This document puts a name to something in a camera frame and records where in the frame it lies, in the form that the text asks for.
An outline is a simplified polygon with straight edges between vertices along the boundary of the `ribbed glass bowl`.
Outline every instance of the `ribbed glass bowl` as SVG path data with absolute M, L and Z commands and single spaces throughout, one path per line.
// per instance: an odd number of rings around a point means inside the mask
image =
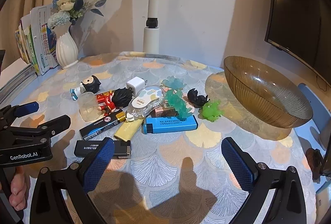
M 312 107 L 299 88 L 271 67 L 230 56 L 224 59 L 224 72 L 237 100 L 262 121 L 286 129 L 312 118 Z

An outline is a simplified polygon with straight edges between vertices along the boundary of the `blue lighter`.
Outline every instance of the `blue lighter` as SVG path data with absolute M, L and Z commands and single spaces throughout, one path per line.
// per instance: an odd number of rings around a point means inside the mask
M 143 134 L 158 134 L 164 132 L 192 131 L 198 128 L 198 122 L 195 116 L 189 116 L 186 119 L 177 117 L 166 118 L 146 118 L 141 125 Z

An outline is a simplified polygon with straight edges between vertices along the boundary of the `stack of books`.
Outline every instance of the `stack of books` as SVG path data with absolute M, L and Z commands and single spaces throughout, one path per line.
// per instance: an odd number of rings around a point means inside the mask
M 0 108 L 9 105 L 36 77 L 34 66 L 21 58 L 4 69 L 0 76 Z
M 59 65 L 55 54 L 56 36 L 47 27 L 51 14 L 52 4 L 35 7 L 21 18 L 15 31 L 21 58 L 33 65 L 38 76 Z

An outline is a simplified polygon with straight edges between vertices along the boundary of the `clear plastic cup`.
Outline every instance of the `clear plastic cup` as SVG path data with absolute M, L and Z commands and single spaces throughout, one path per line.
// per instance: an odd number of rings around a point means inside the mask
M 80 115 L 84 121 L 96 120 L 101 115 L 101 111 L 98 110 L 99 104 L 97 98 L 92 92 L 83 93 L 77 101 Z

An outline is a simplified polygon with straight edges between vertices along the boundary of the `human hand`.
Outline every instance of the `human hand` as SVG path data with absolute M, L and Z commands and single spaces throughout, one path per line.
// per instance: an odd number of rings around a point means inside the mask
M 13 177 L 13 180 L 10 184 L 10 190 L 12 192 L 9 197 L 9 203 L 16 210 L 22 210 L 25 207 L 25 191 L 26 191 L 26 183 L 24 179 L 24 170 L 22 166 L 16 167 L 16 172 Z

